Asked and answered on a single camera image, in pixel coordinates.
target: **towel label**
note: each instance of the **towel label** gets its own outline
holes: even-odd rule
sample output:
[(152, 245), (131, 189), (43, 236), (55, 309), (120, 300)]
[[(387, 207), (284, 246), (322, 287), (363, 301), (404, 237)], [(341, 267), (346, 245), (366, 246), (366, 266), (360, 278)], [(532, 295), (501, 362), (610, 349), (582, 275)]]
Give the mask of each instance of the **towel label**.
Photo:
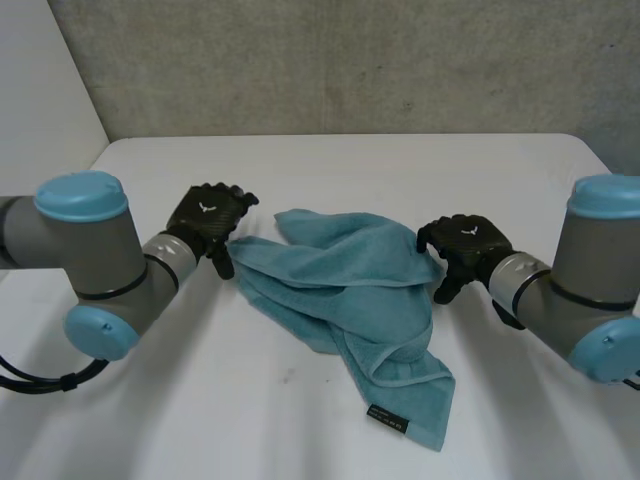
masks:
[(371, 405), (369, 410), (367, 410), (367, 415), (400, 433), (406, 433), (407, 427), (409, 426), (409, 420), (406, 418), (399, 417), (377, 405)]

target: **towel fold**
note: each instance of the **towel fold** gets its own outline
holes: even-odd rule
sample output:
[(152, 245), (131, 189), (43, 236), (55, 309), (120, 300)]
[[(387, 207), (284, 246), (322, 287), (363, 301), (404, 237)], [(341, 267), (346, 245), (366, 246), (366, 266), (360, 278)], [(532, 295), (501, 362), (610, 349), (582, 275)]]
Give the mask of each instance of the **towel fold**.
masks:
[(239, 288), (258, 310), (319, 353), (340, 354), (369, 405), (408, 421), (406, 435), (439, 451), (455, 382), (427, 352), (424, 285), (440, 267), (405, 226), (367, 213), (276, 215), (290, 245), (229, 244)]

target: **black cable strap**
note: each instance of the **black cable strap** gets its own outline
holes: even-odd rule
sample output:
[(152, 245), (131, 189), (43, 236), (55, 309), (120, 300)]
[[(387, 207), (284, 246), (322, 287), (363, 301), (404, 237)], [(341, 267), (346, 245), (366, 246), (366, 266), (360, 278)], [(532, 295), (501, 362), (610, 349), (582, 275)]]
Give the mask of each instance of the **black cable strap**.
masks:
[(69, 390), (75, 390), (76, 388), (78, 388), (78, 378), (75, 373), (70, 373), (60, 377), (60, 390), (68, 392)]

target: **robotic hand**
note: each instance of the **robotic hand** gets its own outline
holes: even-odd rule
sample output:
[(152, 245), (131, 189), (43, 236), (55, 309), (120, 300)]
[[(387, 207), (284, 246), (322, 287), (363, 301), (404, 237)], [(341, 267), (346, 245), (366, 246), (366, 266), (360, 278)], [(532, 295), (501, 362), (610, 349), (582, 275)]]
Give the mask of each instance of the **robotic hand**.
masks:
[(184, 236), (200, 255), (210, 258), (220, 278), (233, 278), (234, 270), (225, 242), (238, 222), (259, 200), (236, 185), (205, 183), (191, 187), (167, 223), (167, 233)]
[(77, 374), (47, 379), (0, 357), (23, 379), (0, 376), (0, 386), (28, 394), (72, 390), (126, 356), (203, 255), (222, 279), (233, 277), (225, 242), (256, 204), (237, 186), (191, 187), (166, 230), (141, 247), (122, 185), (104, 172), (54, 178), (35, 196), (0, 197), (0, 269), (64, 269), (78, 297), (65, 334), (95, 359)]
[(596, 382), (640, 389), (630, 379), (640, 375), (640, 177), (576, 183), (553, 268), (477, 215), (442, 217), (417, 237), (418, 252), (431, 244), (448, 263), (436, 303), (479, 280), (506, 325), (528, 329)]

